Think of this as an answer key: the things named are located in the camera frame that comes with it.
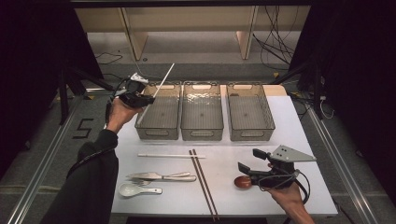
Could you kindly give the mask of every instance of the transparent gray container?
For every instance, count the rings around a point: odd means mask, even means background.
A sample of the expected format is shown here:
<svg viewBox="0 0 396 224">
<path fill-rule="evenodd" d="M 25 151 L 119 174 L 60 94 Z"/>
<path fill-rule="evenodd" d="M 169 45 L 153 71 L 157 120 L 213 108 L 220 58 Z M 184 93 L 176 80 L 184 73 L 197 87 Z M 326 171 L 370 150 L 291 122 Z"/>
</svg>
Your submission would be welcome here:
<svg viewBox="0 0 396 224">
<path fill-rule="evenodd" d="M 231 141 L 269 141 L 275 124 L 261 83 L 227 85 Z"/>
<path fill-rule="evenodd" d="M 145 95 L 154 95 L 160 82 L 150 82 L 145 90 Z M 177 140 L 178 121 L 181 97 L 180 82 L 164 82 L 155 97 L 140 125 L 137 121 L 143 113 L 136 118 L 135 127 L 140 139 L 150 140 Z"/>
<path fill-rule="evenodd" d="M 224 129 L 218 82 L 183 85 L 181 135 L 184 141 L 220 141 Z"/>
</svg>

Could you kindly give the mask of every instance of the person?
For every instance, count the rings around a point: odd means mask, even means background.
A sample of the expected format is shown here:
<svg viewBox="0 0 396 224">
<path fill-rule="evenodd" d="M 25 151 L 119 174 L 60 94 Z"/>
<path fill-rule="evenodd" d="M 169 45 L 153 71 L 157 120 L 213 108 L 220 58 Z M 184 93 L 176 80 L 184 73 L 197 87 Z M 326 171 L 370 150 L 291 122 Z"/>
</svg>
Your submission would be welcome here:
<svg viewBox="0 0 396 224">
<path fill-rule="evenodd" d="M 70 169 L 64 185 L 47 213 L 47 223 L 108 223 L 119 171 L 114 148 L 117 133 L 143 108 L 131 108 L 122 100 L 113 101 L 107 126 L 94 142 L 85 143 L 78 151 L 77 163 Z M 299 191 L 293 183 L 288 189 L 268 189 L 274 200 L 296 223 L 314 223 L 306 212 Z"/>
</svg>

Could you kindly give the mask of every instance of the person's left hand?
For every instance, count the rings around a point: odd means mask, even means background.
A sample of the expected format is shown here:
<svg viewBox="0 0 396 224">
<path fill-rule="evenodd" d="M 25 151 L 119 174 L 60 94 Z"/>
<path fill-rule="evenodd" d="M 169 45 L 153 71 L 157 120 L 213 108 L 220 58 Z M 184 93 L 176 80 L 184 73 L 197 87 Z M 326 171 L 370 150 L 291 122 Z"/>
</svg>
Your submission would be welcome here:
<svg viewBox="0 0 396 224">
<path fill-rule="evenodd" d="M 143 111 L 143 108 L 132 108 L 122 102 L 119 98 L 114 99 L 108 116 L 106 129 L 118 133 L 125 123 L 128 123 L 135 114 Z"/>
</svg>

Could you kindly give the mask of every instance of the silver knife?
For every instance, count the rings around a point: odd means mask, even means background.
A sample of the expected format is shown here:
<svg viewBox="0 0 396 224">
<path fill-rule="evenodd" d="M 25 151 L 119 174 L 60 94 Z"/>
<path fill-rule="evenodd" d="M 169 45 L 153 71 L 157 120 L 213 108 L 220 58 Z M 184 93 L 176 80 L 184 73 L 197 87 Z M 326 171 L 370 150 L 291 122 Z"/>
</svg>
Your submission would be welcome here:
<svg viewBox="0 0 396 224">
<path fill-rule="evenodd" d="M 197 178 L 195 175 L 190 175 L 190 173 L 181 173 L 175 175 L 159 175 L 155 172 L 127 175 L 127 177 L 133 179 L 173 180 L 173 181 L 195 181 Z"/>
</svg>

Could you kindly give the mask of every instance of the black sleeve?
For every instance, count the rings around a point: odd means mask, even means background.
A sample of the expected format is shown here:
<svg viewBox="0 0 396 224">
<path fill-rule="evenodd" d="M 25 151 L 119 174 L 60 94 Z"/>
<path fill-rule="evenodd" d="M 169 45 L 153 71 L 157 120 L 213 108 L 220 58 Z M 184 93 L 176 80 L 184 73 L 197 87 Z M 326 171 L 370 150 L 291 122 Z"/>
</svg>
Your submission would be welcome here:
<svg viewBox="0 0 396 224">
<path fill-rule="evenodd" d="M 113 150 L 117 143 L 115 133 L 102 130 L 94 143 L 80 148 L 78 165 L 69 172 L 41 223 L 108 223 L 119 171 Z M 102 151 L 106 153 L 81 162 Z"/>
</svg>

